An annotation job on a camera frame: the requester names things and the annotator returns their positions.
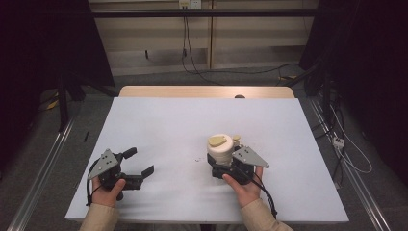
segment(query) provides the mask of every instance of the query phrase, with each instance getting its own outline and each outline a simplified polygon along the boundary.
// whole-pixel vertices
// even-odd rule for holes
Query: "white table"
[[[213,134],[242,136],[269,164],[264,184],[286,222],[346,222],[297,99],[118,97],[108,114],[67,219],[81,221],[88,207],[89,166],[106,148],[137,147],[122,162],[126,174],[155,166],[140,191],[124,192],[120,220],[147,223],[241,223],[232,189],[211,176],[206,140]]]

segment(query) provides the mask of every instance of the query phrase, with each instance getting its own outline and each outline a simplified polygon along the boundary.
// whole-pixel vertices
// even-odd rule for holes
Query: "human hand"
[[[262,173],[262,167],[255,168],[255,174],[257,174],[259,178],[254,175],[254,180],[259,184],[261,184]],[[252,182],[246,185],[240,185],[240,183],[238,183],[232,176],[228,174],[223,174],[222,178],[235,191],[238,203],[240,204],[241,208],[245,207],[247,204],[251,203],[261,196],[261,189]]]
[[[114,187],[108,191],[107,189],[101,187],[99,177],[94,177],[92,179],[92,203],[105,205],[109,207],[115,207],[116,197],[120,194],[123,187],[125,187],[126,181],[124,179],[119,179]]]

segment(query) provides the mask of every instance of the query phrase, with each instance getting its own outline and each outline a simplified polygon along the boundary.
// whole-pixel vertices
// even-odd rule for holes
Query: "sleeve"
[[[248,231],[293,231],[287,224],[276,220],[260,198],[241,208],[241,214]]]
[[[82,222],[80,231],[112,231],[115,229],[119,211],[99,204],[90,204],[87,216]]]

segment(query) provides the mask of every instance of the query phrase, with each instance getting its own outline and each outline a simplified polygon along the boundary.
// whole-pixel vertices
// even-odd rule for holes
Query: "aluminum rail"
[[[322,107],[319,104],[319,102],[314,101],[313,99],[309,99],[309,102],[319,120],[321,123],[321,126],[324,130],[324,132],[328,132],[329,128],[327,124],[324,122],[323,116],[320,114],[322,111]],[[329,142],[332,140],[332,135],[327,135],[327,138],[329,139]],[[338,158],[340,158],[341,153],[339,150],[336,150],[336,155]],[[345,152],[344,157],[347,158],[348,161],[351,162],[350,158],[348,157],[348,154]],[[344,171],[347,174],[351,185],[354,188],[354,191],[356,191],[358,197],[360,198],[361,203],[363,204],[363,207],[365,208],[368,216],[370,217],[370,220],[375,228],[375,230],[378,231],[390,231],[391,227],[388,224],[384,214],[382,213],[380,207],[378,206],[377,202],[375,201],[374,197],[372,196],[370,190],[367,188],[366,184],[364,183],[363,179],[361,178],[359,172],[351,167],[349,164],[347,164],[344,160],[342,160],[342,165],[344,167]]]
[[[93,18],[116,18],[116,17],[313,17],[333,16],[343,13],[342,10],[320,9],[188,9],[188,10],[96,10],[85,11],[60,11],[49,10],[36,12],[43,16],[57,17],[93,17]]]
[[[12,223],[9,225],[7,231],[23,231],[31,217],[31,214],[34,212],[41,193],[47,183],[47,180],[51,174],[51,171],[54,168],[54,165],[57,163],[58,157],[60,156],[61,151],[63,150],[66,139],[69,136],[69,133],[72,129],[74,119],[79,114],[80,108],[74,111],[73,116],[66,124],[65,128],[60,132],[55,141],[51,150],[48,152],[48,156],[43,163],[41,170],[39,171],[34,183],[32,184],[30,190],[26,194],[23,202],[18,208]]]

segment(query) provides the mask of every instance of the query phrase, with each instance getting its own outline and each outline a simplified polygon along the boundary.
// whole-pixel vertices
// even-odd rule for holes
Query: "cable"
[[[335,107],[337,107],[337,109],[335,110],[336,112],[339,112],[340,113],[340,116],[342,117],[342,119],[341,119],[341,123],[339,123],[339,125],[341,126],[341,127],[344,127],[344,116],[343,116],[343,112],[342,112],[342,110],[340,109],[340,99],[341,99],[341,97],[340,97],[340,95],[339,94],[337,94],[337,97],[335,98],[335,100],[333,101],[333,103],[334,103],[334,105],[335,105]],[[344,140],[344,132],[342,131],[342,133],[341,133],[341,135],[340,135],[340,137]],[[340,174],[341,174],[341,176],[340,176],[340,186],[342,185],[342,183],[343,183],[343,166],[342,166],[342,158],[343,158],[343,156],[344,156],[344,153],[345,153],[345,144],[344,144],[344,146],[343,146],[343,148],[342,148],[342,155],[340,156],[340,157],[338,157],[338,161],[337,161],[337,163],[336,163],[336,167],[335,167],[335,169],[334,169],[334,171],[333,171],[333,174],[332,174],[332,180],[333,180],[333,182],[334,182],[334,178],[335,178],[335,176],[336,176],[336,173],[337,173],[337,169],[340,167]]]
[[[70,102],[73,102],[72,99],[66,101],[66,103],[70,103]],[[37,110],[37,114],[40,114],[40,113],[43,113],[43,112],[46,112],[46,111],[50,111],[50,110],[53,110],[53,109],[58,108],[58,107],[60,107],[60,104],[57,104],[52,108],[40,109],[40,110]]]
[[[190,53],[190,58],[191,58],[191,62],[192,62],[192,66],[194,67],[195,72],[192,72],[190,70],[186,69],[185,63],[184,63],[184,57],[186,55],[186,39],[188,41],[188,45],[189,45],[189,53]],[[221,85],[220,83],[217,83],[215,81],[211,81],[206,79],[204,76],[202,76],[202,74],[205,73],[233,73],[233,74],[262,74],[262,73],[268,73],[268,72],[272,72],[274,70],[278,70],[279,71],[279,82],[276,84],[276,86],[278,86],[278,84],[280,83],[281,79],[283,78],[281,76],[280,73],[280,69],[282,67],[285,66],[289,66],[289,65],[298,65],[298,64],[282,64],[278,67],[272,68],[272,69],[268,69],[268,70],[261,70],[261,71],[253,71],[253,72],[246,72],[246,71],[233,71],[233,70],[206,70],[206,71],[198,71],[195,63],[194,63],[194,59],[192,58],[192,53],[191,53],[191,43],[190,43],[190,28],[189,28],[189,20],[184,17],[184,40],[183,40],[183,55],[182,55],[182,63],[183,63],[183,68],[186,70],[186,72],[190,73],[190,74],[198,74],[200,76],[201,79],[203,79],[206,82],[212,83],[212,84],[216,84],[216,85]]]
[[[96,191],[98,191],[101,187],[102,187],[102,185],[98,186],[94,191],[92,191],[92,195],[93,195]]]
[[[190,72],[186,69],[186,66],[184,64],[184,55],[185,55],[185,50],[186,50],[186,32],[187,32],[187,40],[189,43],[189,51],[190,51],[190,58],[191,58],[191,62],[192,62],[192,66],[194,67],[195,72]],[[184,41],[183,41],[183,57],[182,57],[182,62],[183,62],[183,68],[191,74],[197,74],[198,76],[200,76],[200,78],[208,83],[211,84],[215,84],[215,85],[220,85],[223,86],[222,84],[206,79],[204,76],[201,75],[201,73],[197,70],[197,68],[195,67],[195,63],[194,63],[194,59],[192,58],[192,53],[191,53],[191,44],[190,44],[190,28],[189,28],[189,20],[184,17]]]
[[[54,93],[51,94],[51,96],[49,96],[48,98],[42,100],[41,102],[39,102],[40,105],[47,103],[48,101],[57,98],[58,100],[58,91],[56,90]]]
[[[339,118],[337,117],[333,107],[330,105],[330,109],[333,111],[334,113],[334,117],[336,118],[337,122],[339,123],[339,127],[342,130],[342,132],[344,133],[344,136],[357,148],[357,150],[363,155],[363,157],[366,159],[367,163],[370,165],[370,170],[361,170],[358,167],[356,167],[354,164],[352,164],[345,156],[344,154],[341,152],[341,150],[339,149],[339,147],[335,147],[339,150],[339,154],[344,158],[344,161],[346,163],[348,163],[350,166],[352,166],[354,169],[356,169],[357,171],[360,171],[362,173],[370,173],[372,171],[372,164],[369,160],[369,158],[364,154],[364,152],[351,140],[351,138],[347,135],[347,133],[344,131],[344,128],[340,125],[339,122]]]
[[[327,130],[325,133],[316,136],[316,137],[315,137],[315,140],[318,140],[318,139],[320,139],[320,138],[322,138],[322,137],[325,137],[325,136],[329,135],[329,134],[333,131],[335,125],[336,125],[335,122],[331,122],[331,123],[330,123],[330,127],[328,128],[328,130]]]
[[[265,195],[267,196],[267,199],[268,199],[268,201],[269,201],[270,211],[271,211],[273,217],[276,218],[276,215],[278,214],[278,212],[276,212],[275,204],[273,203],[272,196],[270,195],[270,193],[269,193],[269,192],[267,191],[267,189],[265,188],[264,183],[262,183],[261,177],[259,177],[259,176],[254,172],[254,175],[255,175],[256,177],[258,177],[259,181],[261,182],[261,184],[260,184],[260,183],[256,182],[253,178],[249,177],[249,176],[248,176],[244,171],[242,171],[239,167],[236,167],[235,169],[237,169],[238,172],[239,172],[241,175],[243,175],[246,179],[250,180],[254,185],[258,186],[258,187],[265,193]]]
[[[313,132],[313,131],[315,131],[316,129],[318,129],[318,128],[319,128],[321,125],[323,125],[323,124],[324,124],[324,122],[321,122],[320,124],[317,124],[317,125],[311,127],[310,130]]]
[[[304,9],[304,0],[302,0],[302,9]],[[305,19],[305,17],[303,17],[303,25],[305,26],[306,36],[307,36],[307,38],[309,38],[309,32],[307,31],[307,26],[306,26],[306,19]]]
[[[97,163],[97,161],[95,161],[95,162],[90,166],[89,171],[88,171],[88,175],[90,175],[90,172],[93,170],[93,168],[95,167],[96,163]],[[90,183],[89,183],[89,182],[90,182],[90,180],[87,179],[87,201],[88,201],[87,206],[88,206],[88,207],[90,207],[90,204],[92,203],[92,195],[93,195],[93,193],[95,193],[95,191],[98,190],[98,189],[102,186],[102,184],[101,184],[98,188],[96,188],[96,190],[94,190],[92,193],[90,193],[90,190],[89,190],[89,185],[90,185]]]

